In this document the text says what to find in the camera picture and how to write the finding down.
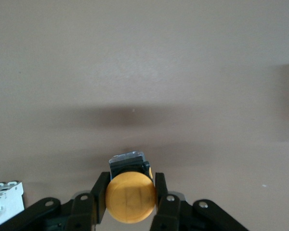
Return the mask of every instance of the yellow disc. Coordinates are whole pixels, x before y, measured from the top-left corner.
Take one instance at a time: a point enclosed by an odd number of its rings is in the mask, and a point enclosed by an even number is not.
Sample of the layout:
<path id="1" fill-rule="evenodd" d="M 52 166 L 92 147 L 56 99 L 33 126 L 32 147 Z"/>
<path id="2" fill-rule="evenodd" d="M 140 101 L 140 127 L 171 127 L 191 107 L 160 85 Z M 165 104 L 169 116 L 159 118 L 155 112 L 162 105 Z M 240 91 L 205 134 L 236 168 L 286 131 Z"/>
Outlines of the yellow disc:
<path id="1" fill-rule="evenodd" d="M 146 219 L 155 206 L 155 187 L 145 174 L 124 172 L 109 183 L 106 207 L 110 215 L 123 223 Z"/>

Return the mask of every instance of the gray surface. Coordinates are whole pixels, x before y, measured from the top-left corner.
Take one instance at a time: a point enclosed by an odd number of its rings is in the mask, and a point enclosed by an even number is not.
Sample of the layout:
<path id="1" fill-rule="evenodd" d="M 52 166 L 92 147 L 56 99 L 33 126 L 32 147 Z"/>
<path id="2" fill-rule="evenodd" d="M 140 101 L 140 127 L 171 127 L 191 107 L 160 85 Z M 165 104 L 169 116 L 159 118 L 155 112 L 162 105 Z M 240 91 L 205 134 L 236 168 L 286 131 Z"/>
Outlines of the gray surface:
<path id="1" fill-rule="evenodd" d="M 189 202 L 289 231 L 289 0 L 0 0 L 0 181 L 66 202 L 133 149 Z"/>

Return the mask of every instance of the bolt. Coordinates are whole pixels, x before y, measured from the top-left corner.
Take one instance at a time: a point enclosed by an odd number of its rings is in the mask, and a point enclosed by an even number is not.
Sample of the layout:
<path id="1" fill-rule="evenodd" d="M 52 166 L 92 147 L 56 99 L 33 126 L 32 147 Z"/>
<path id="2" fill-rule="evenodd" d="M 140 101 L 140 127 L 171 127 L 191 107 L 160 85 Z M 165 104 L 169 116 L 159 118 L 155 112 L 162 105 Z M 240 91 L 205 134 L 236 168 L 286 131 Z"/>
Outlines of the bolt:
<path id="1" fill-rule="evenodd" d="M 205 203 L 204 201 L 200 201 L 199 202 L 199 206 L 202 207 L 202 208 L 208 208 L 209 207 L 208 204 Z"/>
<path id="2" fill-rule="evenodd" d="M 167 201 L 174 201 L 174 196 L 173 195 L 167 196 Z"/>

